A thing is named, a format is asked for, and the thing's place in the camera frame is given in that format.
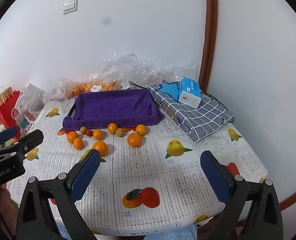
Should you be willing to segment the person's left hand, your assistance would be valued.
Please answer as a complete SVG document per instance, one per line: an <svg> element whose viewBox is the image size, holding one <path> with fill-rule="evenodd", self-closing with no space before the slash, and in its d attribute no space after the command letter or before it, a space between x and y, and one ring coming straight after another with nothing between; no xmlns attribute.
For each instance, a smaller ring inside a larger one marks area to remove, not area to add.
<svg viewBox="0 0 296 240"><path fill-rule="evenodd" d="M10 237L16 236L17 212L7 185L0 186L0 228Z"/></svg>

